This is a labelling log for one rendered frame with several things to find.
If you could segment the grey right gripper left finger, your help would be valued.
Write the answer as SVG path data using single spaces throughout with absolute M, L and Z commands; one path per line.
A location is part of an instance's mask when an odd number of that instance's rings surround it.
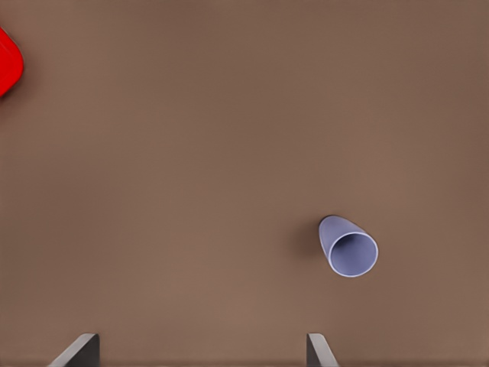
M 47 367 L 100 367 L 100 337 L 84 333 Z

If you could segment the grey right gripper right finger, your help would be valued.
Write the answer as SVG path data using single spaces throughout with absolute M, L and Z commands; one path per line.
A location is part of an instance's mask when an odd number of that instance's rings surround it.
M 306 335 L 306 366 L 339 367 L 338 361 L 321 333 Z

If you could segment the lavender blue cup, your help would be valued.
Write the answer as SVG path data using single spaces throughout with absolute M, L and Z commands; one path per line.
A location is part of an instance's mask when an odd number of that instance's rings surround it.
M 330 267 L 342 277 L 360 277 L 377 263 L 379 249 L 374 238 L 341 216 L 321 220 L 319 241 Z

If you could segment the red tray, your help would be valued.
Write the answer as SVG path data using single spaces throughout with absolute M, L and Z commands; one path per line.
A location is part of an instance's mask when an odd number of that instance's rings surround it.
M 0 97 L 20 80 L 23 72 L 24 58 L 18 45 L 0 27 Z

